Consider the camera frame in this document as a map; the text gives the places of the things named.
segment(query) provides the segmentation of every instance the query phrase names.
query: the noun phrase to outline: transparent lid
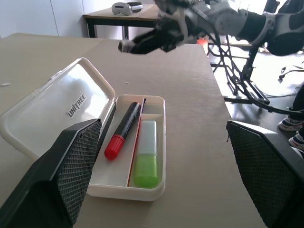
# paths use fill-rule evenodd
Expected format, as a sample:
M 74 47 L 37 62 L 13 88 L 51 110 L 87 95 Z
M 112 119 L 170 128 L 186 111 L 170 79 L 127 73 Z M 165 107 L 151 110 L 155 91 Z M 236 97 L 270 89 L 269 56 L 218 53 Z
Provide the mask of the transparent lid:
M 114 99 L 110 84 L 81 58 L 5 112 L 0 132 L 16 149 L 37 159 L 64 129 L 95 118 L 104 125 Z

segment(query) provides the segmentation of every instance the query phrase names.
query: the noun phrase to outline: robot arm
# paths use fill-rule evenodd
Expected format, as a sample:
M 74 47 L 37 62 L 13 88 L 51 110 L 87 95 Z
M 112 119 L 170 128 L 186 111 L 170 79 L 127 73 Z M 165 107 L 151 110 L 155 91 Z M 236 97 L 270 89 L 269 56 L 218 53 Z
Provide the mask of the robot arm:
M 304 46 L 304 8 L 296 14 L 259 15 L 238 10 L 228 0 L 155 0 L 162 11 L 155 29 L 129 41 L 119 49 L 147 54 L 161 48 L 175 49 L 193 38 L 217 32 L 247 40 L 255 46 L 268 42 L 268 50 L 278 56 L 297 52 Z

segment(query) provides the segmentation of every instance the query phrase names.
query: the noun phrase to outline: green highlighter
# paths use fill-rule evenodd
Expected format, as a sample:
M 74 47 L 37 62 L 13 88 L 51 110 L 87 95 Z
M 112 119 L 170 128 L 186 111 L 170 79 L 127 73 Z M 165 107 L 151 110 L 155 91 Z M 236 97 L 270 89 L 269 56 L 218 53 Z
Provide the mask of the green highlighter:
M 155 120 L 142 120 L 135 158 L 134 183 L 152 189 L 158 184 L 157 133 Z

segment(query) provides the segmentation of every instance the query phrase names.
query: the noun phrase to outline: background table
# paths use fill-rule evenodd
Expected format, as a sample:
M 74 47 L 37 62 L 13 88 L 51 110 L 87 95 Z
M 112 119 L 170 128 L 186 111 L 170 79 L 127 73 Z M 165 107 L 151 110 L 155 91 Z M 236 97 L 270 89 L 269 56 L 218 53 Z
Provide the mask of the background table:
M 114 15 L 112 9 L 85 14 L 85 20 L 89 29 L 89 37 L 96 38 L 95 25 L 123 26 L 123 38 L 129 38 L 128 27 L 153 28 L 158 17 L 158 7 L 156 5 L 144 4 L 143 10 L 133 13 L 130 16 L 122 14 Z
M 167 170 L 154 202 L 86 196 L 75 228 L 264 228 L 238 172 L 230 118 L 203 47 L 122 54 L 117 40 L 13 35 L 0 40 L 0 114 L 79 57 L 121 94 L 166 101 Z M 0 205 L 32 161 L 0 138 Z

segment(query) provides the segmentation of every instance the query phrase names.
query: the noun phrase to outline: white sneaker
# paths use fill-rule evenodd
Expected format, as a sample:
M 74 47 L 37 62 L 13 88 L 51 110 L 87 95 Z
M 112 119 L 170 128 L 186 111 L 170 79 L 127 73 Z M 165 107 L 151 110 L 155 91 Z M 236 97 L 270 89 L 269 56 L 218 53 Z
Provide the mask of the white sneaker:
M 303 124 L 303 120 L 293 120 L 289 116 L 286 116 L 286 118 L 278 124 L 278 127 L 286 132 L 294 132 L 299 131 Z
M 297 132 L 297 134 L 288 140 L 289 145 L 304 151 L 304 138 Z

